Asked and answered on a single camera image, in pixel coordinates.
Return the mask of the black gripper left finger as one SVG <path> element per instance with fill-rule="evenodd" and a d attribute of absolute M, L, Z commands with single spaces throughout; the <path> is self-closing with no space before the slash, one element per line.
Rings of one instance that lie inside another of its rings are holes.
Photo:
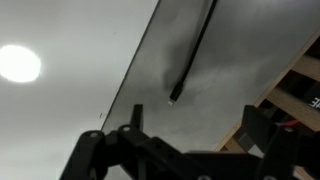
<path fill-rule="evenodd" d="M 121 166 L 133 180 L 196 180 L 196 163 L 157 137 L 142 132 L 143 105 L 133 107 L 130 122 L 105 135 L 84 132 L 59 180 L 103 180 Z"/>

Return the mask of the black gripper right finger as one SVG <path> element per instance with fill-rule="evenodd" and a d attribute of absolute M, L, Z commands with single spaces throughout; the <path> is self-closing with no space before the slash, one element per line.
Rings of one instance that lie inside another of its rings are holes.
<path fill-rule="evenodd" d="M 277 125 L 252 105 L 243 110 L 242 127 L 264 153 L 256 178 L 294 180 L 300 166 L 315 180 L 320 179 L 320 138 L 308 136 L 292 126 Z"/>

